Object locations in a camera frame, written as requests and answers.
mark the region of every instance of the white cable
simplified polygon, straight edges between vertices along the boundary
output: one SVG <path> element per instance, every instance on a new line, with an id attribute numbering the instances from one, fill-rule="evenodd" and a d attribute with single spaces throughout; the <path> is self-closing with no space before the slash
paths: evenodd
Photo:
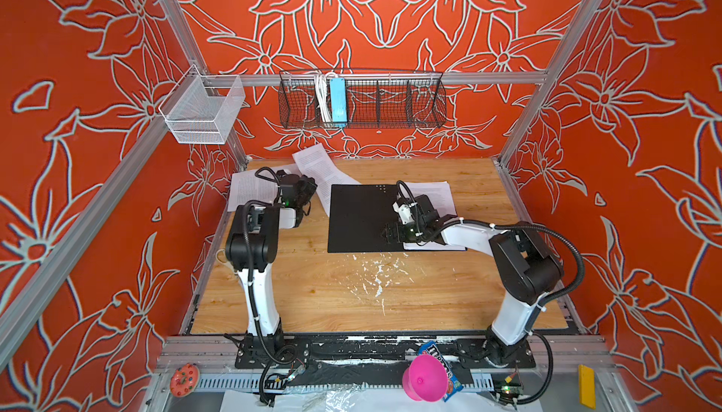
<path id="1" fill-rule="evenodd" d="M 326 98 L 329 96 L 329 77 L 336 77 L 338 76 L 334 72 L 329 72 L 326 75 L 323 74 L 315 74 L 313 77 L 313 82 L 315 84 L 315 90 L 316 90 L 316 99 L 319 100 L 319 110 L 320 110 L 320 118 L 325 123 L 329 123 L 333 121 L 331 117 L 331 111 L 329 111 L 329 106 L 326 104 Z"/>

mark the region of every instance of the orange wallpaper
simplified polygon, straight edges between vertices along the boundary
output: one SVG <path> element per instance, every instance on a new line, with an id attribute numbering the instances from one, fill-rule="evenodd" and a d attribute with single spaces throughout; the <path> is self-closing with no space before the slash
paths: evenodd
<path id="1" fill-rule="evenodd" d="M 0 312 L 188 67 L 157 0 L 3 3 Z M 0 373 L 0 409 L 139 406 L 224 208 L 230 160 L 165 137 Z"/>
<path id="2" fill-rule="evenodd" d="M 584 253 L 573 299 L 641 410 L 722 408 L 720 15 L 604 0 L 511 165 Z"/>
<path id="3" fill-rule="evenodd" d="M 166 134 L 0 374 L 0 408 L 140 407 L 164 338 L 181 326 L 235 170 L 217 146 Z"/>
<path id="4" fill-rule="evenodd" d="M 543 70 L 580 0 L 178 0 L 214 73 L 291 68 Z M 281 158 L 315 142 L 339 157 L 491 156 L 530 85 L 454 87 L 438 130 L 279 128 L 276 92 L 248 89 L 235 127 L 249 154 Z"/>

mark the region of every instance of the stack of paper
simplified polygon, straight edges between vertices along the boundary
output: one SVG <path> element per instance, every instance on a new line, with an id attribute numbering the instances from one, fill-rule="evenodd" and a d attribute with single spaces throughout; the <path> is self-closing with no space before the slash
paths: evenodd
<path id="1" fill-rule="evenodd" d="M 454 198 L 451 197 L 451 187 L 448 182 L 433 183 L 412 183 L 406 182 L 414 196 L 425 194 L 431 200 L 431 204 L 439 212 L 439 218 L 444 215 L 456 215 Z M 423 246 L 416 243 L 404 243 L 405 250 L 465 250 L 464 246 L 440 245 L 438 243 L 426 243 Z"/>
<path id="2" fill-rule="evenodd" d="M 316 194 L 328 216 L 331 209 L 331 185 L 360 185 L 356 179 L 336 167 L 321 144 L 296 152 L 293 161 L 304 175 L 313 177 L 318 185 Z"/>
<path id="3" fill-rule="evenodd" d="M 299 174 L 301 172 L 295 164 L 284 164 L 284 166 L 275 166 L 271 169 L 274 172 L 284 170 L 287 174 Z M 235 211 L 238 206 L 248 202 L 248 200 L 263 200 L 264 202 L 273 202 L 278 193 L 278 185 L 275 182 L 259 179 L 256 177 L 256 171 L 243 171 L 235 173 L 230 178 L 230 192 L 228 193 L 228 211 Z M 269 173 L 262 173 L 266 177 L 270 177 Z"/>

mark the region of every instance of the wire basket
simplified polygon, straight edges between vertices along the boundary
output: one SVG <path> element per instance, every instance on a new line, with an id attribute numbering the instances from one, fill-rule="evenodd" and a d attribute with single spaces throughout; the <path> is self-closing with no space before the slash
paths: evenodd
<path id="1" fill-rule="evenodd" d="M 239 76 L 225 96 L 205 86 L 206 77 L 192 65 L 158 107 L 179 143 L 224 144 L 246 100 Z"/>
<path id="2" fill-rule="evenodd" d="M 279 114 L 284 128 L 439 128 L 446 123 L 442 73 L 354 69 L 346 81 L 347 120 L 321 118 L 315 77 L 330 70 L 282 71 Z M 331 109 L 330 88 L 326 104 Z"/>

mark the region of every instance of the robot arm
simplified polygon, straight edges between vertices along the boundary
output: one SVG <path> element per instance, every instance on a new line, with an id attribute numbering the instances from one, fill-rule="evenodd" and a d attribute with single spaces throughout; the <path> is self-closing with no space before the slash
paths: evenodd
<path id="1" fill-rule="evenodd" d="M 261 175 L 263 172 L 272 177 Z M 299 226 L 303 216 L 308 214 L 303 209 L 311 202 L 316 184 L 312 177 L 286 174 L 282 170 L 276 173 L 268 167 L 257 170 L 256 176 L 278 185 L 275 203 L 251 201 L 238 206 L 228 232 L 225 255 L 246 292 L 248 333 L 258 335 L 260 329 L 260 336 L 265 337 L 276 335 L 281 323 L 271 278 L 272 263 L 278 250 L 278 231 Z"/>
<path id="2" fill-rule="evenodd" d="M 406 187 L 399 182 L 399 189 Z M 504 300 L 487 329 L 487 360 L 503 367 L 524 346 L 544 299 L 564 275 L 562 264 L 546 246 L 532 224 L 494 226 L 481 221 L 447 215 L 439 217 L 426 195 L 407 197 L 393 204 L 399 221 L 389 224 L 385 233 L 392 242 L 437 242 L 459 245 L 492 255 L 506 289 Z"/>

